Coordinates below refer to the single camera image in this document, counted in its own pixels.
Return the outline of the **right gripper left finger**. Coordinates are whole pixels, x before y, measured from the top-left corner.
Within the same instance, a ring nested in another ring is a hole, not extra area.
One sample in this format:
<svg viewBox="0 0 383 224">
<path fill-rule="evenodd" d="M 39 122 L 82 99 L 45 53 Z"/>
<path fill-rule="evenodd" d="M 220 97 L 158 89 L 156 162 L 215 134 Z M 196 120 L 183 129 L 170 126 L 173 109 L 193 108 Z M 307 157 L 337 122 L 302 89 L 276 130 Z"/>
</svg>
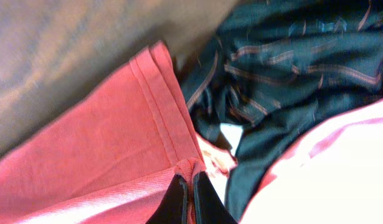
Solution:
<svg viewBox="0 0 383 224">
<path fill-rule="evenodd" d="M 175 175 L 159 204 L 146 224 L 186 224 L 188 187 L 184 178 Z"/>
</svg>

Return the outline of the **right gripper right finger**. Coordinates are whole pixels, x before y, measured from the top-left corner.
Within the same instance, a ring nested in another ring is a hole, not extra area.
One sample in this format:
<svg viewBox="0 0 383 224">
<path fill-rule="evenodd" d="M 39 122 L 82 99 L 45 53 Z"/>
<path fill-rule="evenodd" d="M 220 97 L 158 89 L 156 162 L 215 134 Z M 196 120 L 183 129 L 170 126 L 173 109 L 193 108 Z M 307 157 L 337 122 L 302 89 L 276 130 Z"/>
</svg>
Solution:
<svg viewBox="0 0 383 224">
<path fill-rule="evenodd" d="M 197 224 L 237 224 L 224 207 L 205 172 L 194 176 L 193 192 Z"/>
</svg>

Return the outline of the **red orange t-shirt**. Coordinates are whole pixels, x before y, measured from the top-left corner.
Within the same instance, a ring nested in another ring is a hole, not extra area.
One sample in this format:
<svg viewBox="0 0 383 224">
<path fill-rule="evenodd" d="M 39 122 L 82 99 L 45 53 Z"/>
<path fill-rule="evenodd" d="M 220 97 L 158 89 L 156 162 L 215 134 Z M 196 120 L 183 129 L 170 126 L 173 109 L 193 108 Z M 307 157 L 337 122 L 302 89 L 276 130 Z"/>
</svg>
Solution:
<svg viewBox="0 0 383 224">
<path fill-rule="evenodd" d="M 162 42 L 0 160 L 0 223 L 146 223 L 205 169 Z"/>
</svg>

